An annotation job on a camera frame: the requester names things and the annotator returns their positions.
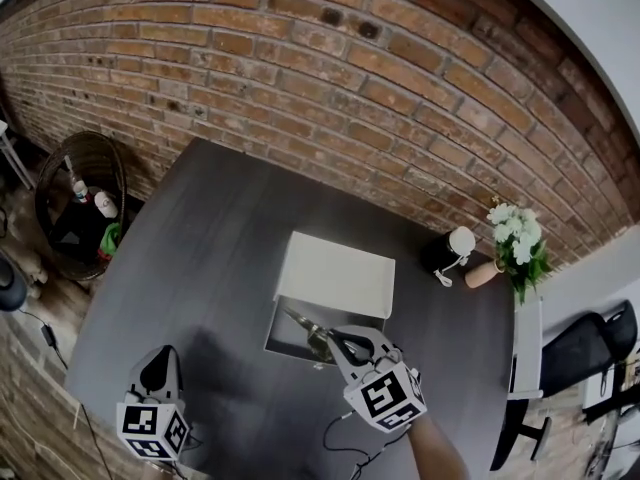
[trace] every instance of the woven basket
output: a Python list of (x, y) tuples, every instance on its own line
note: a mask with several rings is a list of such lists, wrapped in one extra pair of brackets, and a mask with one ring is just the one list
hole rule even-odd
[[(36, 216), (45, 236), (49, 237), (53, 222), (49, 214), (49, 196), (58, 169), (64, 166), (64, 157), (69, 155), (74, 172), (87, 186), (97, 186), (114, 194), (118, 206), (121, 235), (124, 234), (127, 179), (122, 160), (113, 142), (96, 132), (80, 132), (72, 135), (47, 159), (35, 192)], [(85, 264), (53, 251), (56, 268), (68, 279), (87, 281), (104, 273), (108, 261), (96, 259), (94, 264)]]

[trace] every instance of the vase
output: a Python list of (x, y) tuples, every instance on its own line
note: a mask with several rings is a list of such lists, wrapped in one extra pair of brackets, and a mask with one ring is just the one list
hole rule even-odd
[(469, 270), (464, 276), (464, 281), (469, 288), (478, 288), (483, 284), (488, 283), (497, 274), (504, 272), (498, 268), (495, 260), (487, 261), (482, 265), (478, 265), (476, 268)]

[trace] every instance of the green cloth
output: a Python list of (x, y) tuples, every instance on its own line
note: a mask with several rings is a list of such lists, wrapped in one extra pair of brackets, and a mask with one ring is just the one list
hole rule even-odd
[(116, 245), (116, 241), (119, 237), (120, 224), (118, 224), (117, 222), (109, 224), (104, 232), (102, 241), (100, 242), (100, 250), (103, 253), (108, 254), (109, 256), (113, 256), (116, 253), (116, 249), (118, 248), (118, 246)]

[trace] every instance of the flower bouquet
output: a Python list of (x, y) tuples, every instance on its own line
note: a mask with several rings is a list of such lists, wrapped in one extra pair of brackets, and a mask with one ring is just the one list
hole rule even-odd
[(536, 214), (529, 208), (502, 203), (489, 212), (488, 219), (494, 225), (496, 267), (509, 275), (523, 304), (527, 287), (535, 290), (540, 278), (551, 272)]

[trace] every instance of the tabletop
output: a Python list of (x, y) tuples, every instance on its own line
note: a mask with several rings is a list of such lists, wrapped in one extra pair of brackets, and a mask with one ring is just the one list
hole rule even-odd
[[(506, 279), (471, 290), (456, 271), (445, 288), (418, 262), (433, 232), (201, 139), (166, 174), (107, 270), (73, 353), (68, 391), (114, 426), (131, 368), (171, 344), (181, 361), (185, 415), (203, 441), (181, 462), (216, 479), (349, 478), (359, 456), (322, 447), (327, 424), (349, 410), (339, 371), (264, 350), (294, 230), (396, 260), (384, 332), (422, 373), (428, 411), (472, 478), (486, 478), (511, 368)], [(329, 444), (375, 453), (395, 436), (354, 416), (332, 428)], [(363, 474), (388, 478), (418, 478), (407, 438)]]

